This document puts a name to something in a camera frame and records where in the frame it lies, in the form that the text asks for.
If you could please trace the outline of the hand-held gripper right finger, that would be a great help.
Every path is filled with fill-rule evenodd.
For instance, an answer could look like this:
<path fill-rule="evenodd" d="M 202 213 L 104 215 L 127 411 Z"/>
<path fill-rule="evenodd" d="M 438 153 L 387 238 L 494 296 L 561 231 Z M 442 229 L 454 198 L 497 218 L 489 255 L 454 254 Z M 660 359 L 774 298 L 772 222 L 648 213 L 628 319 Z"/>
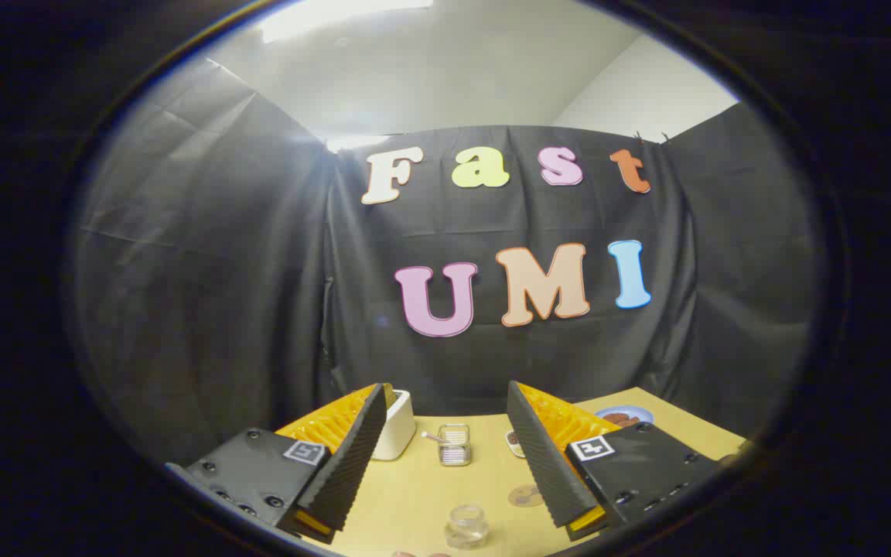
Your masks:
<path fill-rule="evenodd" d="M 554 525 L 573 542 L 655 518 L 720 470 L 653 423 L 621 428 L 517 381 L 507 416 Z"/>

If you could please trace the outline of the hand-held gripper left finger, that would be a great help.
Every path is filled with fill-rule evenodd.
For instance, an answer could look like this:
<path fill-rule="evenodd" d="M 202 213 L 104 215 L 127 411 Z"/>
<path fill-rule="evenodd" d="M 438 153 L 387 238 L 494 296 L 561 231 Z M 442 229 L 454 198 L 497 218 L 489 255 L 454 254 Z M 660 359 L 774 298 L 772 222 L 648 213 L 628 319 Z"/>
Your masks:
<path fill-rule="evenodd" d="M 195 462 L 166 464 L 178 487 L 257 535 L 329 544 L 344 529 L 381 437 L 389 384 L 357 389 L 276 431 L 241 430 Z"/>

